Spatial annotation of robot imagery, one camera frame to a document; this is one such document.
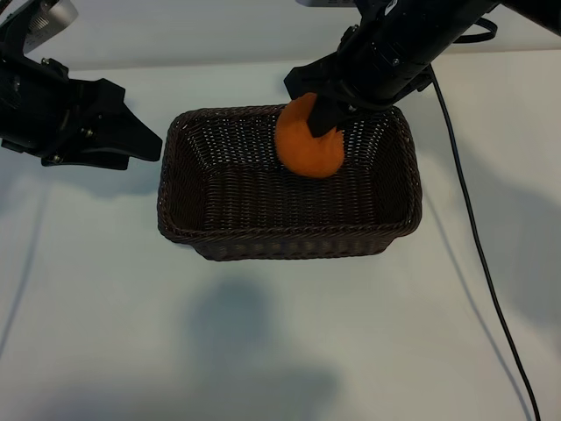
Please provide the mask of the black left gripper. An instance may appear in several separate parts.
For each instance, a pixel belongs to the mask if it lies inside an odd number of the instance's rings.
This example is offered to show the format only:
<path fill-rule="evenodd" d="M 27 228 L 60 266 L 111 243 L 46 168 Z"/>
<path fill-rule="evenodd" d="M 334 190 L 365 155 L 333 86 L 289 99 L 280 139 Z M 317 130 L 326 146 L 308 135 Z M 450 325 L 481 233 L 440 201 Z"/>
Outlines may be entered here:
<path fill-rule="evenodd" d="M 124 104 L 115 83 L 71 79 L 58 61 L 3 56 L 1 146 L 45 167 L 125 170 L 129 157 L 158 161 L 162 139 Z"/>

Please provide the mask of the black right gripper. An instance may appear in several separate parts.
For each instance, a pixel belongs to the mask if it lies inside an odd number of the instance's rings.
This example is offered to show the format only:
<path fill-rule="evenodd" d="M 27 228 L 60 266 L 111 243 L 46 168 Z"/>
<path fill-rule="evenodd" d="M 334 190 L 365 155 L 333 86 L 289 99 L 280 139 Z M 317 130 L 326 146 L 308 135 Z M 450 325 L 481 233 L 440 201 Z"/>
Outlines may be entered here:
<path fill-rule="evenodd" d="M 289 95 L 317 94 L 308 128 L 320 138 L 352 117 L 350 110 L 382 110 L 432 82 L 430 21 L 348 29 L 335 53 L 295 67 L 285 77 Z"/>

